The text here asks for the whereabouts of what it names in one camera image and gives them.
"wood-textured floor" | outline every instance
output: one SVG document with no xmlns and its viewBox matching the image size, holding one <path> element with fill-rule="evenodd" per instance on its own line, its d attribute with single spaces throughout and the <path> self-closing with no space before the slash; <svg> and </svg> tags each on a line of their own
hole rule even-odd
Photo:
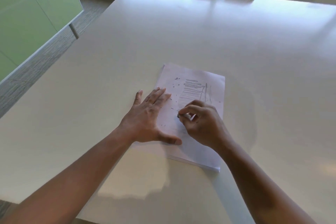
<svg viewBox="0 0 336 224">
<path fill-rule="evenodd" d="M 114 0 L 80 0 L 84 12 L 73 22 L 79 35 L 97 17 L 99 17 Z M 76 40 L 69 27 L 66 27 L 50 43 L 36 53 L 19 70 L 0 84 L 0 119 L 19 100 L 21 96 L 51 67 L 57 59 Z M 0 219 L 9 214 L 15 204 L 0 199 Z M 88 224 L 76 219 L 73 224 Z"/>
</svg>

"table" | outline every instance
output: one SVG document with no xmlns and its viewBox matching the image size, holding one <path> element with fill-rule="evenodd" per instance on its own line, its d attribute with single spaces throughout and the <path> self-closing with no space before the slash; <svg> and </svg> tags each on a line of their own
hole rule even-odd
<svg viewBox="0 0 336 224">
<path fill-rule="evenodd" d="M 19 203 L 120 122 L 165 62 L 226 77 L 224 122 L 320 223 L 336 219 L 336 7 L 116 0 L 0 120 L 0 198 Z M 216 174 L 129 150 L 80 218 L 253 223 Z"/>
</svg>

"person's right hand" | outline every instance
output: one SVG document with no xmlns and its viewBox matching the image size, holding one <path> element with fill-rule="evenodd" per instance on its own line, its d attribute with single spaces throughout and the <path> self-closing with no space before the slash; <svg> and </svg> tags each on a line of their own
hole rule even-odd
<svg viewBox="0 0 336 224">
<path fill-rule="evenodd" d="M 199 143 L 209 146 L 215 151 L 226 141 L 232 140 L 216 108 L 212 105 L 194 100 L 179 110 L 178 114 L 188 134 Z M 183 116 L 184 114 L 195 116 L 190 120 Z"/>
</svg>

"person's left arm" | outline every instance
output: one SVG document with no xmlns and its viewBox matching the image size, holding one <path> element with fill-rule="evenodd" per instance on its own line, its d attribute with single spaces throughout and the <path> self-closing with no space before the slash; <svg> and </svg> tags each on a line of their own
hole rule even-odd
<svg viewBox="0 0 336 224">
<path fill-rule="evenodd" d="M 142 103 L 142 90 L 139 91 L 131 110 L 115 130 L 25 199 L 0 223 L 71 223 L 134 141 L 181 145 L 181 139 L 162 133 L 156 126 L 159 110 L 170 98 L 165 90 L 154 89 Z"/>
</svg>

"paper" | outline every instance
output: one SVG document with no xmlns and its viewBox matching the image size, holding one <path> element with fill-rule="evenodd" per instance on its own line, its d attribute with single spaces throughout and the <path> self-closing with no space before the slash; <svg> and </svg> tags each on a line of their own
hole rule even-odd
<svg viewBox="0 0 336 224">
<path fill-rule="evenodd" d="M 171 93 L 172 96 L 160 110 L 157 126 L 163 132 L 181 138 L 183 144 L 176 146 L 148 142 L 135 143 L 132 147 L 219 172 L 221 166 L 219 155 L 190 137 L 177 117 L 177 113 L 192 100 L 199 99 L 215 106 L 218 114 L 223 118 L 225 77 L 169 63 L 163 66 L 155 87 L 158 86 L 166 87 L 166 92 Z"/>
</svg>

